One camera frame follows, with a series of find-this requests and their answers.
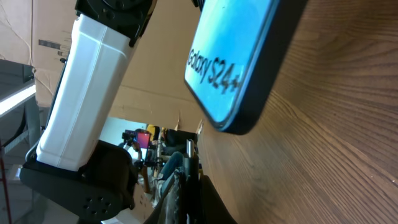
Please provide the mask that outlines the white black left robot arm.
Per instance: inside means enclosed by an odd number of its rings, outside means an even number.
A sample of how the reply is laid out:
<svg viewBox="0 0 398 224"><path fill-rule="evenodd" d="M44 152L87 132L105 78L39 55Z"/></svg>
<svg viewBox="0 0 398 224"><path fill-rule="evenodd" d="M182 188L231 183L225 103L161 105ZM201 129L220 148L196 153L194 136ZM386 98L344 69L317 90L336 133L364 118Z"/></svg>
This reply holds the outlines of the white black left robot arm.
<svg viewBox="0 0 398 224"><path fill-rule="evenodd" d="M47 126L19 177L80 223L124 223L135 207L132 158L100 134L154 7L155 1L76 3Z"/></svg>

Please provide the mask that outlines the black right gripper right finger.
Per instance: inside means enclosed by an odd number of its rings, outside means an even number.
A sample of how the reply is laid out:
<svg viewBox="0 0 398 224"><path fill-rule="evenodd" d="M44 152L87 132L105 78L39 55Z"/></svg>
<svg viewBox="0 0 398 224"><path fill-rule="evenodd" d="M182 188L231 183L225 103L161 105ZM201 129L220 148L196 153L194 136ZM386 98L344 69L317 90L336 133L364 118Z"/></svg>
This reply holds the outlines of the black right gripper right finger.
<svg viewBox="0 0 398 224"><path fill-rule="evenodd" d="M199 223L237 224L207 175L200 178Z"/></svg>

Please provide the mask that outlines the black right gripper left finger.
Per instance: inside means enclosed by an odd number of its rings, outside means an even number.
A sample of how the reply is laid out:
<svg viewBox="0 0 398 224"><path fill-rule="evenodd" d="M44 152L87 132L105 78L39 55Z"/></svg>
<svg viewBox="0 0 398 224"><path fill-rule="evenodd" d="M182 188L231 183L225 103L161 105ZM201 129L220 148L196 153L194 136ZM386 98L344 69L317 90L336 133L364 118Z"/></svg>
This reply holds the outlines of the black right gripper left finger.
<svg viewBox="0 0 398 224"><path fill-rule="evenodd" d="M144 224L186 224L187 212L184 208L186 176L182 167L176 168L154 211Z"/></svg>

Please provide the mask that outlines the Samsung Galaxy S24 smartphone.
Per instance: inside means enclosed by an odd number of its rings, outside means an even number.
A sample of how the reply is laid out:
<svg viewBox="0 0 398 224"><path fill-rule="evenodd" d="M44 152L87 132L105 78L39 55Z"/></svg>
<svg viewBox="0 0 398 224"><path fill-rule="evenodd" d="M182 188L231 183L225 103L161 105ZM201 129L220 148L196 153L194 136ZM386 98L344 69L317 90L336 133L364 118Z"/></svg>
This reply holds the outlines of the Samsung Galaxy S24 smartphone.
<svg viewBox="0 0 398 224"><path fill-rule="evenodd" d="M307 0L194 1L201 11L184 81L219 132L256 125Z"/></svg>

